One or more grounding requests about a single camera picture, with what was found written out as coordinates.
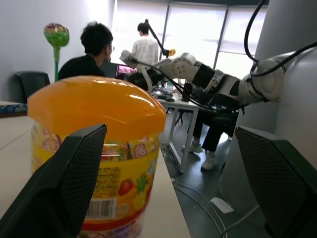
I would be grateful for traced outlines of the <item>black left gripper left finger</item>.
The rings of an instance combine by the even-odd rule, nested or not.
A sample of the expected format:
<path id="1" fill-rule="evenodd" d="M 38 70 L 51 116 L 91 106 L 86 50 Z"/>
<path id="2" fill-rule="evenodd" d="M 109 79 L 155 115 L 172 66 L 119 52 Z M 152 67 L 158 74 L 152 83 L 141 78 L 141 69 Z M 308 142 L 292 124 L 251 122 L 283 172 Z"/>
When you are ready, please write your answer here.
<path id="1" fill-rule="evenodd" d="M 105 124 L 67 136 L 0 219 L 0 238 L 77 238 L 94 193 Z"/>

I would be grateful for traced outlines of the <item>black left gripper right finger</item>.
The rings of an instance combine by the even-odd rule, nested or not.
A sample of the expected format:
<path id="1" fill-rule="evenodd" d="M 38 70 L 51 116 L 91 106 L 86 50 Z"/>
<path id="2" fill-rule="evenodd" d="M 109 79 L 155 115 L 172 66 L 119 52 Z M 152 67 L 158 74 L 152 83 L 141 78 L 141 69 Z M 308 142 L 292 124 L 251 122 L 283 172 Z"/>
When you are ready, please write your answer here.
<path id="1" fill-rule="evenodd" d="M 272 238 L 317 238 L 317 170 L 286 139 L 235 129 L 247 178 Z"/>

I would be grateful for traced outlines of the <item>orange-lidded colourful lollipop jar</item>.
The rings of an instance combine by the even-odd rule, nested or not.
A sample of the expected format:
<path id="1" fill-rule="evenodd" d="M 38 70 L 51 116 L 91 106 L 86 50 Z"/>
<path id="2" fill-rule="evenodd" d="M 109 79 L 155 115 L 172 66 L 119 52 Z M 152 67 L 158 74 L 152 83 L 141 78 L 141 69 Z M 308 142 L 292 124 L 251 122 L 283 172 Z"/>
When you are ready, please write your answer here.
<path id="1" fill-rule="evenodd" d="M 73 132 L 105 124 L 107 133 L 94 194 L 80 238 L 141 238 L 166 114 L 132 83 L 76 76 L 41 88 L 27 100 L 34 120 L 32 171 Z"/>

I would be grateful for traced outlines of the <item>computer monitor with pink screen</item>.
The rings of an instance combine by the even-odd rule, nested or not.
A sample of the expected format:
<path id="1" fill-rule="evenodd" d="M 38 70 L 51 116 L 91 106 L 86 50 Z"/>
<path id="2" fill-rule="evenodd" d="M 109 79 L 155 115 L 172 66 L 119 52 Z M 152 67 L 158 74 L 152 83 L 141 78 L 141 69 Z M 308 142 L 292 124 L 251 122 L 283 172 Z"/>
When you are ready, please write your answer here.
<path id="1" fill-rule="evenodd" d="M 135 72 L 137 72 L 137 69 L 135 68 L 130 68 L 129 66 L 123 64 L 117 64 L 115 78 L 127 81 L 128 77 Z"/>

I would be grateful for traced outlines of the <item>standing person in white top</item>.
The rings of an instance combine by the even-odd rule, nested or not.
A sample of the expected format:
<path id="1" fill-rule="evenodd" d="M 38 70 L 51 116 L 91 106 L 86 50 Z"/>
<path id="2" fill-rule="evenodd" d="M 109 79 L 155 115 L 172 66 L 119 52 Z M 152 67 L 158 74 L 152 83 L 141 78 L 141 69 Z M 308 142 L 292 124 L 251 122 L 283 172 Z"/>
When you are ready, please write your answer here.
<path id="1" fill-rule="evenodd" d="M 139 23 L 137 31 L 140 38 L 134 42 L 131 54 L 138 61 L 154 64 L 159 59 L 159 46 L 156 39 L 149 36 L 149 27 L 146 23 Z"/>

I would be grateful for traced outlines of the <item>white office desk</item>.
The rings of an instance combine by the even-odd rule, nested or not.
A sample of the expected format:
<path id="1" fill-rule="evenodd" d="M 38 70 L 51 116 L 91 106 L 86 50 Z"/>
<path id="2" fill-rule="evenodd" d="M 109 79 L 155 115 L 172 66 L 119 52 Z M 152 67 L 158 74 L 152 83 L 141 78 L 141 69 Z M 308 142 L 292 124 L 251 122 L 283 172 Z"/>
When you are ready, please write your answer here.
<path id="1" fill-rule="evenodd" d="M 195 127 L 195 123 L 196 123 L 196 119 L 197 119 L 197 115 L 198 115 L 200 107 L 193 104 L 192 102 L 184 102 L 182 100 L 176 99 L 175 97 L 173 97 L 173 98 L 175 99 L 175 101 L 173 101 L 173 102 L 168 102 L 168 101 L 163 100 L 163 99 L 159 99 L 158 101 L 162 104 L 162 106 L 164 108 L 174 109 L 174 114 L 173 114 L 173 118 L 171 121 L 167 145 L 168 145 L 168 148 L 170 149 L 172 155 L 174 156 L 174 158 L 177 161 L 177 164 L 179 166 L 179 172 L 182 174 L 185 172 L 185 167 L 187 165 L 189 149 L 190 149 L 192 136 L 193 136 L 193 131 L 194 131 L 194 127 Z M 180 154 L 178 153 L 178 151 L 176 150 L 176 148 L 172 142 L 172 138 L 173 138 L 174 130 L 175 130 L 175 126 L 176 126 L 176 119 L 177 119 L 177 116 L 178 116 L 180 110 L 187 110 L 187 111 L 192 112 L 192 117 L 191 117 L 191 120 L 189 123 L 188 133 L 187 133 L 186 142 L 185 142 L 185 148 L 183 150 L 182 156 L 180 156 Z"/>

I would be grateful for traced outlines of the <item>seated person in black shirt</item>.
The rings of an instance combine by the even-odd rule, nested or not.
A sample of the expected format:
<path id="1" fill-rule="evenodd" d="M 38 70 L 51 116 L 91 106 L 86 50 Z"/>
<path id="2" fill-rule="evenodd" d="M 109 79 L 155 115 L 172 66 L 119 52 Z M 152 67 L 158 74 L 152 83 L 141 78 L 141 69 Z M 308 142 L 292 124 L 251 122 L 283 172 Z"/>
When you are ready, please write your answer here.
<path id="1" fill-rule="evenodd" d="M 92 22 L 84 29 L 80 37 L 85 54 L 67 61 L 58 72 L 58 79 L 75 76 L 101 76 L 105 73 L 100 66 L 111 60 L 113 35 L 105 25 Z"/>

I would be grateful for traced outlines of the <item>white paper scrap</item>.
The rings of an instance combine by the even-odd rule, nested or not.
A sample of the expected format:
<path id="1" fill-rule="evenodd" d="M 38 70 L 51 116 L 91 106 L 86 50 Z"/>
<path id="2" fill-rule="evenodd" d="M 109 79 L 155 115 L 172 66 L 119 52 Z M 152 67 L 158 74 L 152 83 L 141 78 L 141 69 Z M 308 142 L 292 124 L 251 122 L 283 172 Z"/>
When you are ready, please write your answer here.
<path id="1" fill-rule="evenodd" d="M 234 212 L 234 209 L 221 198 L 213 197 L 211 203 L 213 203 L 223 214 Z"/>

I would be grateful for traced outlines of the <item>silver robot torso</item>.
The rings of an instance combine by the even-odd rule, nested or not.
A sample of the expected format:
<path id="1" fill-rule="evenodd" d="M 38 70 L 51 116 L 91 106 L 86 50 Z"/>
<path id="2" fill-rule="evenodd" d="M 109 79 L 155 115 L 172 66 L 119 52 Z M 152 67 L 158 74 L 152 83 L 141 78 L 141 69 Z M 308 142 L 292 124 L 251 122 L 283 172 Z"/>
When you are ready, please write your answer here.
<path id="1" fill-rule="evenodd" d="M 317 0 L 269 0 L 255 56 L 267 59 L 316 41 Z M 293 62 L 278 102 L 247 106 L 239 114 L 237 125 L 287 139 L 317 169 L 317 49 Z M 246 215 L 257 205 L 236 138 L 231 141 L 219 188 L 239 215 Z"/>

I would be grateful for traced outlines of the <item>seated person in black trousers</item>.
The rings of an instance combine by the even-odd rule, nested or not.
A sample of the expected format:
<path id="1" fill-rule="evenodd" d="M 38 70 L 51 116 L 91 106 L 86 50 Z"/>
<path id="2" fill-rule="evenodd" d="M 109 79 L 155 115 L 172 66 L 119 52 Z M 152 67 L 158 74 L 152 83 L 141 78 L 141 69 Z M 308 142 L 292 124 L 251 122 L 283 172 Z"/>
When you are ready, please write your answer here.
<path id="1" fill-rule="evenodd" d="M 197 114 L 194 131 L 193 141 L 189 151 L 193 153 L 201 153 L 205 151 L 206 158 L 202 163 L 201 169 L 211 170 L 215 161 L 215 151 L 217 149 L 220 137 L 223 133 L 228 137 L 233 136 L 234 127 L 238 118 L 237 111 L 215 112 L 207 109 L 200 109 Z M 203 144 L 200 144 L 200 137 L 203 125 L 209 127 Z"/>

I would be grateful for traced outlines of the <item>blue patterned box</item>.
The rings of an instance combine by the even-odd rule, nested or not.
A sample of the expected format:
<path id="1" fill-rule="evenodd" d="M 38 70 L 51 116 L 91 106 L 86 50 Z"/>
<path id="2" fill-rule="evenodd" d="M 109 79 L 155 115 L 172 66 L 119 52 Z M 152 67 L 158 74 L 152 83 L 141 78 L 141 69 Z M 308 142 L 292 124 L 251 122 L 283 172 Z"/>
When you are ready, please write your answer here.
<path id="1" fill-rule="evenodd" d="M 27 116 L 27 104 L 0 105 L 0 118 Z"/>

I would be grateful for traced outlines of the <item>green-wrapped lollipop on green stick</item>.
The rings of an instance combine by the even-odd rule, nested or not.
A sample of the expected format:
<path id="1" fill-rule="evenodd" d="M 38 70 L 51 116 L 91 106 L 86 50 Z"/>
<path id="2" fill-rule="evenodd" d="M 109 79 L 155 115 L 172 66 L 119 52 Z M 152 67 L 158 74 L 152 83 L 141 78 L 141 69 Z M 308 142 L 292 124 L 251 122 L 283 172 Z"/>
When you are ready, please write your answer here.
<path id="1" fill-rule="evenodd" d="M 44 36 L 47 42 L 53 47 L 54 57 L 54 81 L 58 81 L 58 64 L 60 49 L 69 43 L 69 31 L 58 23 L 50 23 L 44 27 Z"/>

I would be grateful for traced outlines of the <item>black office chair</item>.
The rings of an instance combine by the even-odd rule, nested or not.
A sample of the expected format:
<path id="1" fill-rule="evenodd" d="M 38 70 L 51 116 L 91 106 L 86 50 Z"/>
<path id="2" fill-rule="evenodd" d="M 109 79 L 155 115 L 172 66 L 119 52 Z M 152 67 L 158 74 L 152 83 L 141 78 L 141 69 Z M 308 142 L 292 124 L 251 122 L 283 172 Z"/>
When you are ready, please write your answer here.
<path id="1" fill-rule="evenodd" d="M 14 78 L 21 90 L 22 103 L 27 103 L 33 93 L 50 84 L 48 74 L 40 71 L 20 71 L 15 73 Z"/>

